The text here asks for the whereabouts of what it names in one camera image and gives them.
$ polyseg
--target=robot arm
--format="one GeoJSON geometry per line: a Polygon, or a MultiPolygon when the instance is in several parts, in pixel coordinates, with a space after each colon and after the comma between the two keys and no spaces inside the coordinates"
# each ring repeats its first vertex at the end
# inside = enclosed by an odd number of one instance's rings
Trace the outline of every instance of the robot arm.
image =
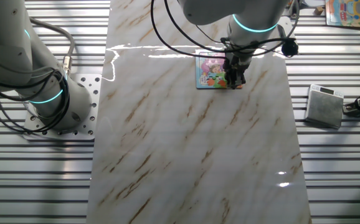
{"type": "Polygon", "coordinates": [[[10,99],[29,100],[48,127],[35,132],[72,129],[92,105],[85,87],[66,74],[33,30],[24,0],[0,0],[0,95],[8,98],[2,92],[9,90],[20,96],[10,99]]]}
{"type": "MultiPolygon", "coordinates": [[[[179,0],[187,20],[195,25],[206,25],[230,16],[227,28],[228,49],[249,46],[267,40],[276,28],[289,0],[179,0]]],[[[245,83],[256,49],[226,54],[226,80],[235,89],[245,83]]]]}

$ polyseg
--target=picture book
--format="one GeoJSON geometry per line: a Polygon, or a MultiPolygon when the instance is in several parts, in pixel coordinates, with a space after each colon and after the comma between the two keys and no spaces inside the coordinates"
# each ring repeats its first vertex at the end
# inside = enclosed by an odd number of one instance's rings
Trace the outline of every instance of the picture book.
{"type": "Polygon", "coordinates": [[[360,0],[325,0],[329,26],[360,27],[360,0]]]}
{"type": "MultiPolygon", "coordinates": [[[[198,55],[220,56],[224,53],[214,53],[208,50],[196,50],[198,55]]],[[[196,57],[196,83],[198,89],[226,89],[227,80],[223,69],[224,59],[196,57]]]]}

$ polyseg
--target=black wire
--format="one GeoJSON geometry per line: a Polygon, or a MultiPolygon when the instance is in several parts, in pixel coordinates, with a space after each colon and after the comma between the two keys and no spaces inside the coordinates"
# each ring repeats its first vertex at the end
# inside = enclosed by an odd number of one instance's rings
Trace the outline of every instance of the black wire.
{"type": "Polygon", "coordinates": [[[269,43],[269,42],[276,42],[276,41],[285,41],[285,40],[295,40],[294,38],[289,38],[289,37],[285,37],[285,38],[274,38],[274,39],[269,39],[269,40],[263,40],[261,42],[257,42],[257,43],[254,43],[254,44],[250,44],[248,46],[245,46],[245,47],[241,47],[239,49],[226,49],[226,50],[216,50],[216,49],[212,49],[210,47],[206,47],[198,42],[196,42],[194,39],[192,39],[191,37],[189,37],[180,27],[179,25],[176,23],[176,21],[174,20],[172,14],[171,14],[171,11],[170,11],[170,8],[169,8],[169,4],[168,4],[168,0],[164,0],[164,3],[165,3],[165,8],[166,8],[166,11],[168,12],[168,16],[170,17],[170,20],[172,21],[173,25],[176,27],[176,29],[183,35],[185,36],[185,38],[187,38],[188,40],[190,40],[193,44],[196,44],[198,47],[202,48],[202,49],[206,49],[206,50],[210,50],[211,52],[217,52],[217,53],[235,53],[235,52],[240,52],[242,50],[247,50],[247,49],[255,49],[257,47],[259,47],[259,45],[262,45],[262,44],[266,44],[266,43],[269,43]]]}
{"type": "Polygon", "coordinates": [[[46,124],[44,127],[41,127],[39,129],[35,129],[35,130],[31,130],[31,129],[27,129],[25,127],[22,127],[20,126],[19,124],[17,124],[15,121],[13,121],[9,116],[8,114],[6,113],[5,109],[3,108],[1,102],[0,102],[0,110],[2,111],[3,115],[12,123],[14,124],[15,126],[17,126],[18,128],[20,129],[16,129],[16,128],[13,128],[11,127],[10,125],[8,125],[6,122],[4,122],[1,117],[0,117],[0,122],[2,122],[3,125],[5,125],[5,127],[13,130],[13,131],[17,131],[19,133],[41,133],[41,132],[44,132],[44,131],[48,131],[50,129],[52,129],[55,125],[57,125],[61,120],[62,118],[64,118],[64,116],[66,115],[67,113],[67,110],[69,108],[69,88],[68,88],[68,83],[66,81],[66,79],[63,79],[62,78],[62,75],[61,74],[55,74],[55,77],[58,79],[58,80],[61,80],[60,81],[60,87],[63,89],[63,97],[61,97],[61,102],[60,102],[60,106],[57,108],[57,116],[49,123],[49,124],[46,124]]]}
{"type": "Polygon", "coordinates": [[[33,24],[36,24],[36,25],[45,27],[45,28],[47,28],[47,29],[50,29],[50,30],[59,32],[59,33],[63,34],[64,36],[66,36],[66,37],[69,39],[69,41],[70,41],[70,46],[69,46],[69,50],[68,50],[67,56],[69,56],[69,57],[72,56],[73,50],[74,50],[74,48],[75,48],[75,40],[73,39],[72,35],[70,35],[69,32],[67,32],[66,30],[64,30],[64,29],[61,28],[61,27],[57,27],[57,26],[48,24],[48,23],[46,23],[46,22],[38,21],[37,19],[34,19],[34,18],[32,18],[32,17],[30,17],[29,19],[31,20],[31,23],[33,23],[33,24]]]}
{"type": "MultiPolygon", "coordinates": [[[[37,85],[40,85],[41,83],[43,83],[42,87],[40,88],[39,91],[37,91],[35,94],[33,94],[32,96],[29,96],[29,97],[26,97],[26,98],[20,98],[20,97],[14,97],[14,96],[9,96],[9,95],[6,95],[2,92],[0,92],[0,96],[1,97],[4,97],[4,98],[7,98],[9,100],[12,100],[12,101],[17,101],[17,102],[23,102],[23,101],[28,101],[28,100],[32,100],[34,99],[35,97],[39,96],[42,91],[44,90],[45,86],[47,85],[47,83],[49,82],[50,80],[50,77],[53,76],[54,74],[56,74],[58,72],[58,70],[54,70],[50,75],[48,75],[47,77],[45,77],[44,79],[42,79],[41,81],[37,82],[37,83],[34,83],[34,84],[31,84],[31,85],[28,85],[28,86],[37,86],[37,85]]],[[[7,84],[3,84],[3,83],[0,83],[0,86],[1,87],[6,87],[6,88],[16,88],[15,86],[12,86],[12,85],[7,85],[7,84]]]]}
{"type": "MultiPolygon", "coordinates": [[[[196,25],[196,27],[199,29],[199,31],[201,31],[209,40],[211,40],[211,41],[213,41],[213,42],[215,42],[215,43],[218,43],[218,44],[224,44],[224,45],[231,45],[231,46],[234,46],[234,47],[240,47],[240,46],[238,46],[238,45],[235,45],[235,44],[232,44],[232,43],[227,43],[227,42],[225,42],[225,41],[223,41],[223,42],[219,42],[219,41],[217,41],[217,40],[214,40],[212,37],[209,37],[198,25],[196,25]]],[[[284,57],[287,57],[287,58],[290,58],[289,56],[286,56],[285,54],[283,54],[283,53],[281,53],[281,52],[277,52],[277,51],[275,51],[275,50],[268,50],[268,49],[264,49],[263,47],[259,47],[259,49],[262,49],[262,50],[267,50],[267,51],[269,51],[269,52],[273,52],[273,53],[277,53],[277,54],[280,54],[280,55],[282,55],[282,56],[284,56],[284,57]]]]}
{"type": "Polygon", "coordinates": [[[158,37],[158,39],[165,45],[167,46],[169,49],[180,53],[180,54],[184,54],[184,55],[188,55],[188,56],[192,56],[192,57],[202,57],[202,58],[219,58],[219,59],[227,59],[226,57],[220,57],[220,56],[209,56],[209,55],[196,55],[196,54],[190,54],[187,52],[183,52],[181,50],[175,49],[174,47],[170,46],[168,43],[165,42],[165,40],[161,37],[161,35],[158,32],[158,29],[156,28],[156,24],[155,24],[155,19],[154,19],[154,2],[155,0],[151,0],[151,10],[150,10],[150,14],[151,14],[151,22],[153,24],[153,28],[155,31],[156,36],[158,37]]]}
{"type": "Polygon", "coordinates": [[[213,42],[215,42],[215,43],[218,43],[218,44],[221,44],[222,42],[219,42],[219,41],[216,41],[216,40],[214,40],[214,39],[212,39],[212,37],[209,37],[198,25],[195,25],[198,29],[199,29],[199,31],[200,32],[202,32],[209,40],[211,40],[211,41],[213,41],[213,42]]]}

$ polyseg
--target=metal slat table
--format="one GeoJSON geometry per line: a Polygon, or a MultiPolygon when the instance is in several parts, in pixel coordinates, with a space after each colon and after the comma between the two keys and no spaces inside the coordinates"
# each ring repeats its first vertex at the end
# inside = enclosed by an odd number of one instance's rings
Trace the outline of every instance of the metal slat table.
{"type": "MultiPolygon", "coordinates": [[[[27,1],[30,16],[75,38],[72,72],[102,73],[110,1],[27,1]]],[[[315,224],[360,224],[360,118],[344,117],[339,131],[305,126],[311,84],[360,96],[360,30],[327,27],[325,15],[301,11],[296,37],[301,55],[287,60],[295,121],[315,224]]],[[[42,27],[36,32],[62,60],[69,41],[42,27]]],[[[4,100],[23,123],[22,104],[4,100]]],[[[0,223],[85,223],[92,142],[35,142],[0,124],[0,223]]]]}

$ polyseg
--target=marble surface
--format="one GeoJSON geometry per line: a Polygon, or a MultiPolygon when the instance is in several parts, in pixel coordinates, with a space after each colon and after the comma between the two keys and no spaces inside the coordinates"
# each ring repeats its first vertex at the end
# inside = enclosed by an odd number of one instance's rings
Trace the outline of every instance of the marble surface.
{"type": "MultiPolygon", "coordinates": [[[[163,37],[194,52],[156,4],[163,37]]],[[[219,39],[227,21],[202,28],[219,39]]],[[[159,42],[149,0],[117,0],[103,77],[88,224],[311,222],[282,58],[254,58],[241,90],[197,90],[195,59],[159,42]]]]}

